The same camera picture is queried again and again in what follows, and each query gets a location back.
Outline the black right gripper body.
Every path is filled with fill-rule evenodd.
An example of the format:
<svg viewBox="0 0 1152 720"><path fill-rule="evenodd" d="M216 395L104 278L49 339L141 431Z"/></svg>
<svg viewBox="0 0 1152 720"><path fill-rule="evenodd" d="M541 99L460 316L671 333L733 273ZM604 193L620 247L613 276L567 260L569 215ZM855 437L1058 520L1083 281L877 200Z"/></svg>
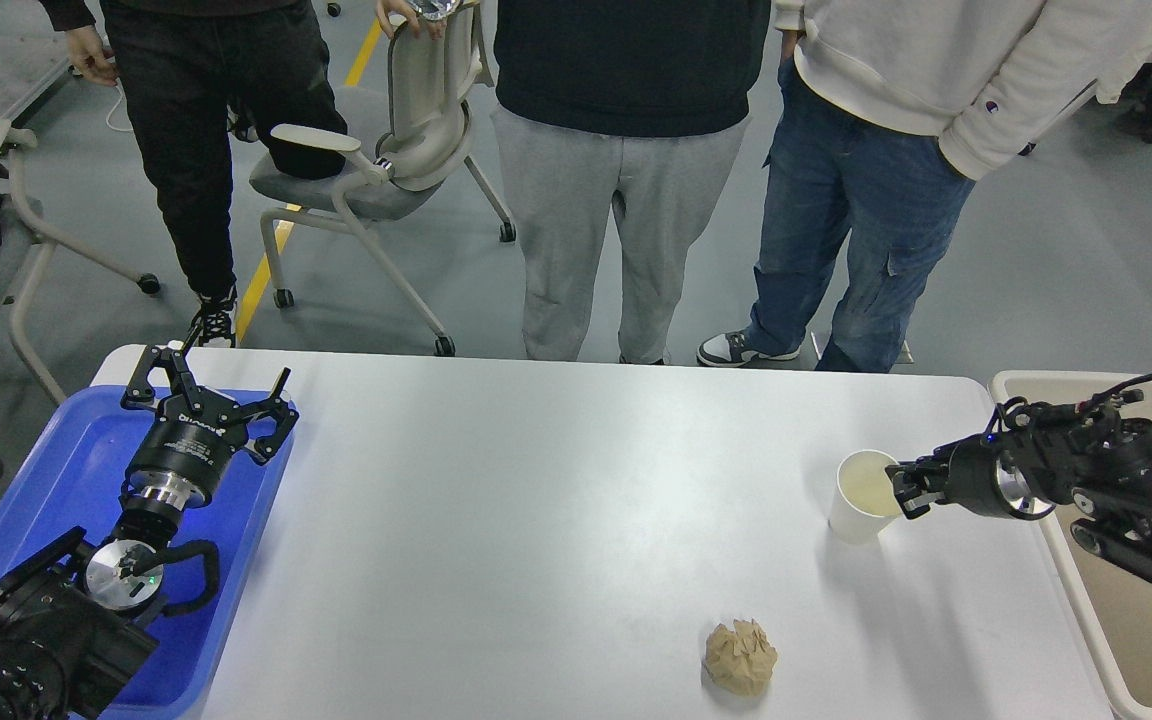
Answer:
<svg viewBox="0 0 1152 720"><path fill-rule="evenodd" d="M967 439L952 450L942 492L943 503L963 507L984 518L1032 520L1032 491L1001 452Z"/></svg>

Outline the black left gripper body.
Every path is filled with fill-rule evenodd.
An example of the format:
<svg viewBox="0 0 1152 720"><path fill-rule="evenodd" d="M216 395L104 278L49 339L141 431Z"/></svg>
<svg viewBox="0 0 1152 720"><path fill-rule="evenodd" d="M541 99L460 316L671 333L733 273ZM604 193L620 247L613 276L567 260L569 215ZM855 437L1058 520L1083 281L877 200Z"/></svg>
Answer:
<svg viewBox="0 0 1152 720"><path fill-rule="evenodd" d="M214 500L230 462L247 452L255 465L282 448L282 401L237 397L204 389L198 400L183 393L157 404L154 423L126 470L129 497L200 509Z"/></svg>

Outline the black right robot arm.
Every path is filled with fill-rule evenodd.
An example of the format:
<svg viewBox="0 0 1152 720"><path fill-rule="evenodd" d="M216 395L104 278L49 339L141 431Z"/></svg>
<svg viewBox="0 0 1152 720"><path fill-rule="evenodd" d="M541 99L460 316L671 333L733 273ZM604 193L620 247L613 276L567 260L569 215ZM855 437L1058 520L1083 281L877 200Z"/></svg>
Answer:
<svg viewBox="0 0 1152 720"><path fill-rule="evenodd" d="M1121 414L1144 382L1152 373L1074 404L1007 397L982 433L888 465L893 497L908 520L935 503L1025 521L1071 505L1079 547L1152 584L1152 420Z"/></svg>

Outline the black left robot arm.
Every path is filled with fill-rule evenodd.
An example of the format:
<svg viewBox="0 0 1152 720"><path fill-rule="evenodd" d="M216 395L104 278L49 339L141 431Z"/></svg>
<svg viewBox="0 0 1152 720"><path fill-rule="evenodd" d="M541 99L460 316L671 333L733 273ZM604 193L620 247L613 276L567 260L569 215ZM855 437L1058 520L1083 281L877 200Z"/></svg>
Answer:
<svg viewBox="0 0 1152 720"><path fill-rule="evenodd" d="M218 661L300 419L147 346L52 416L0 502L0 719L168 719Z"/></svg>

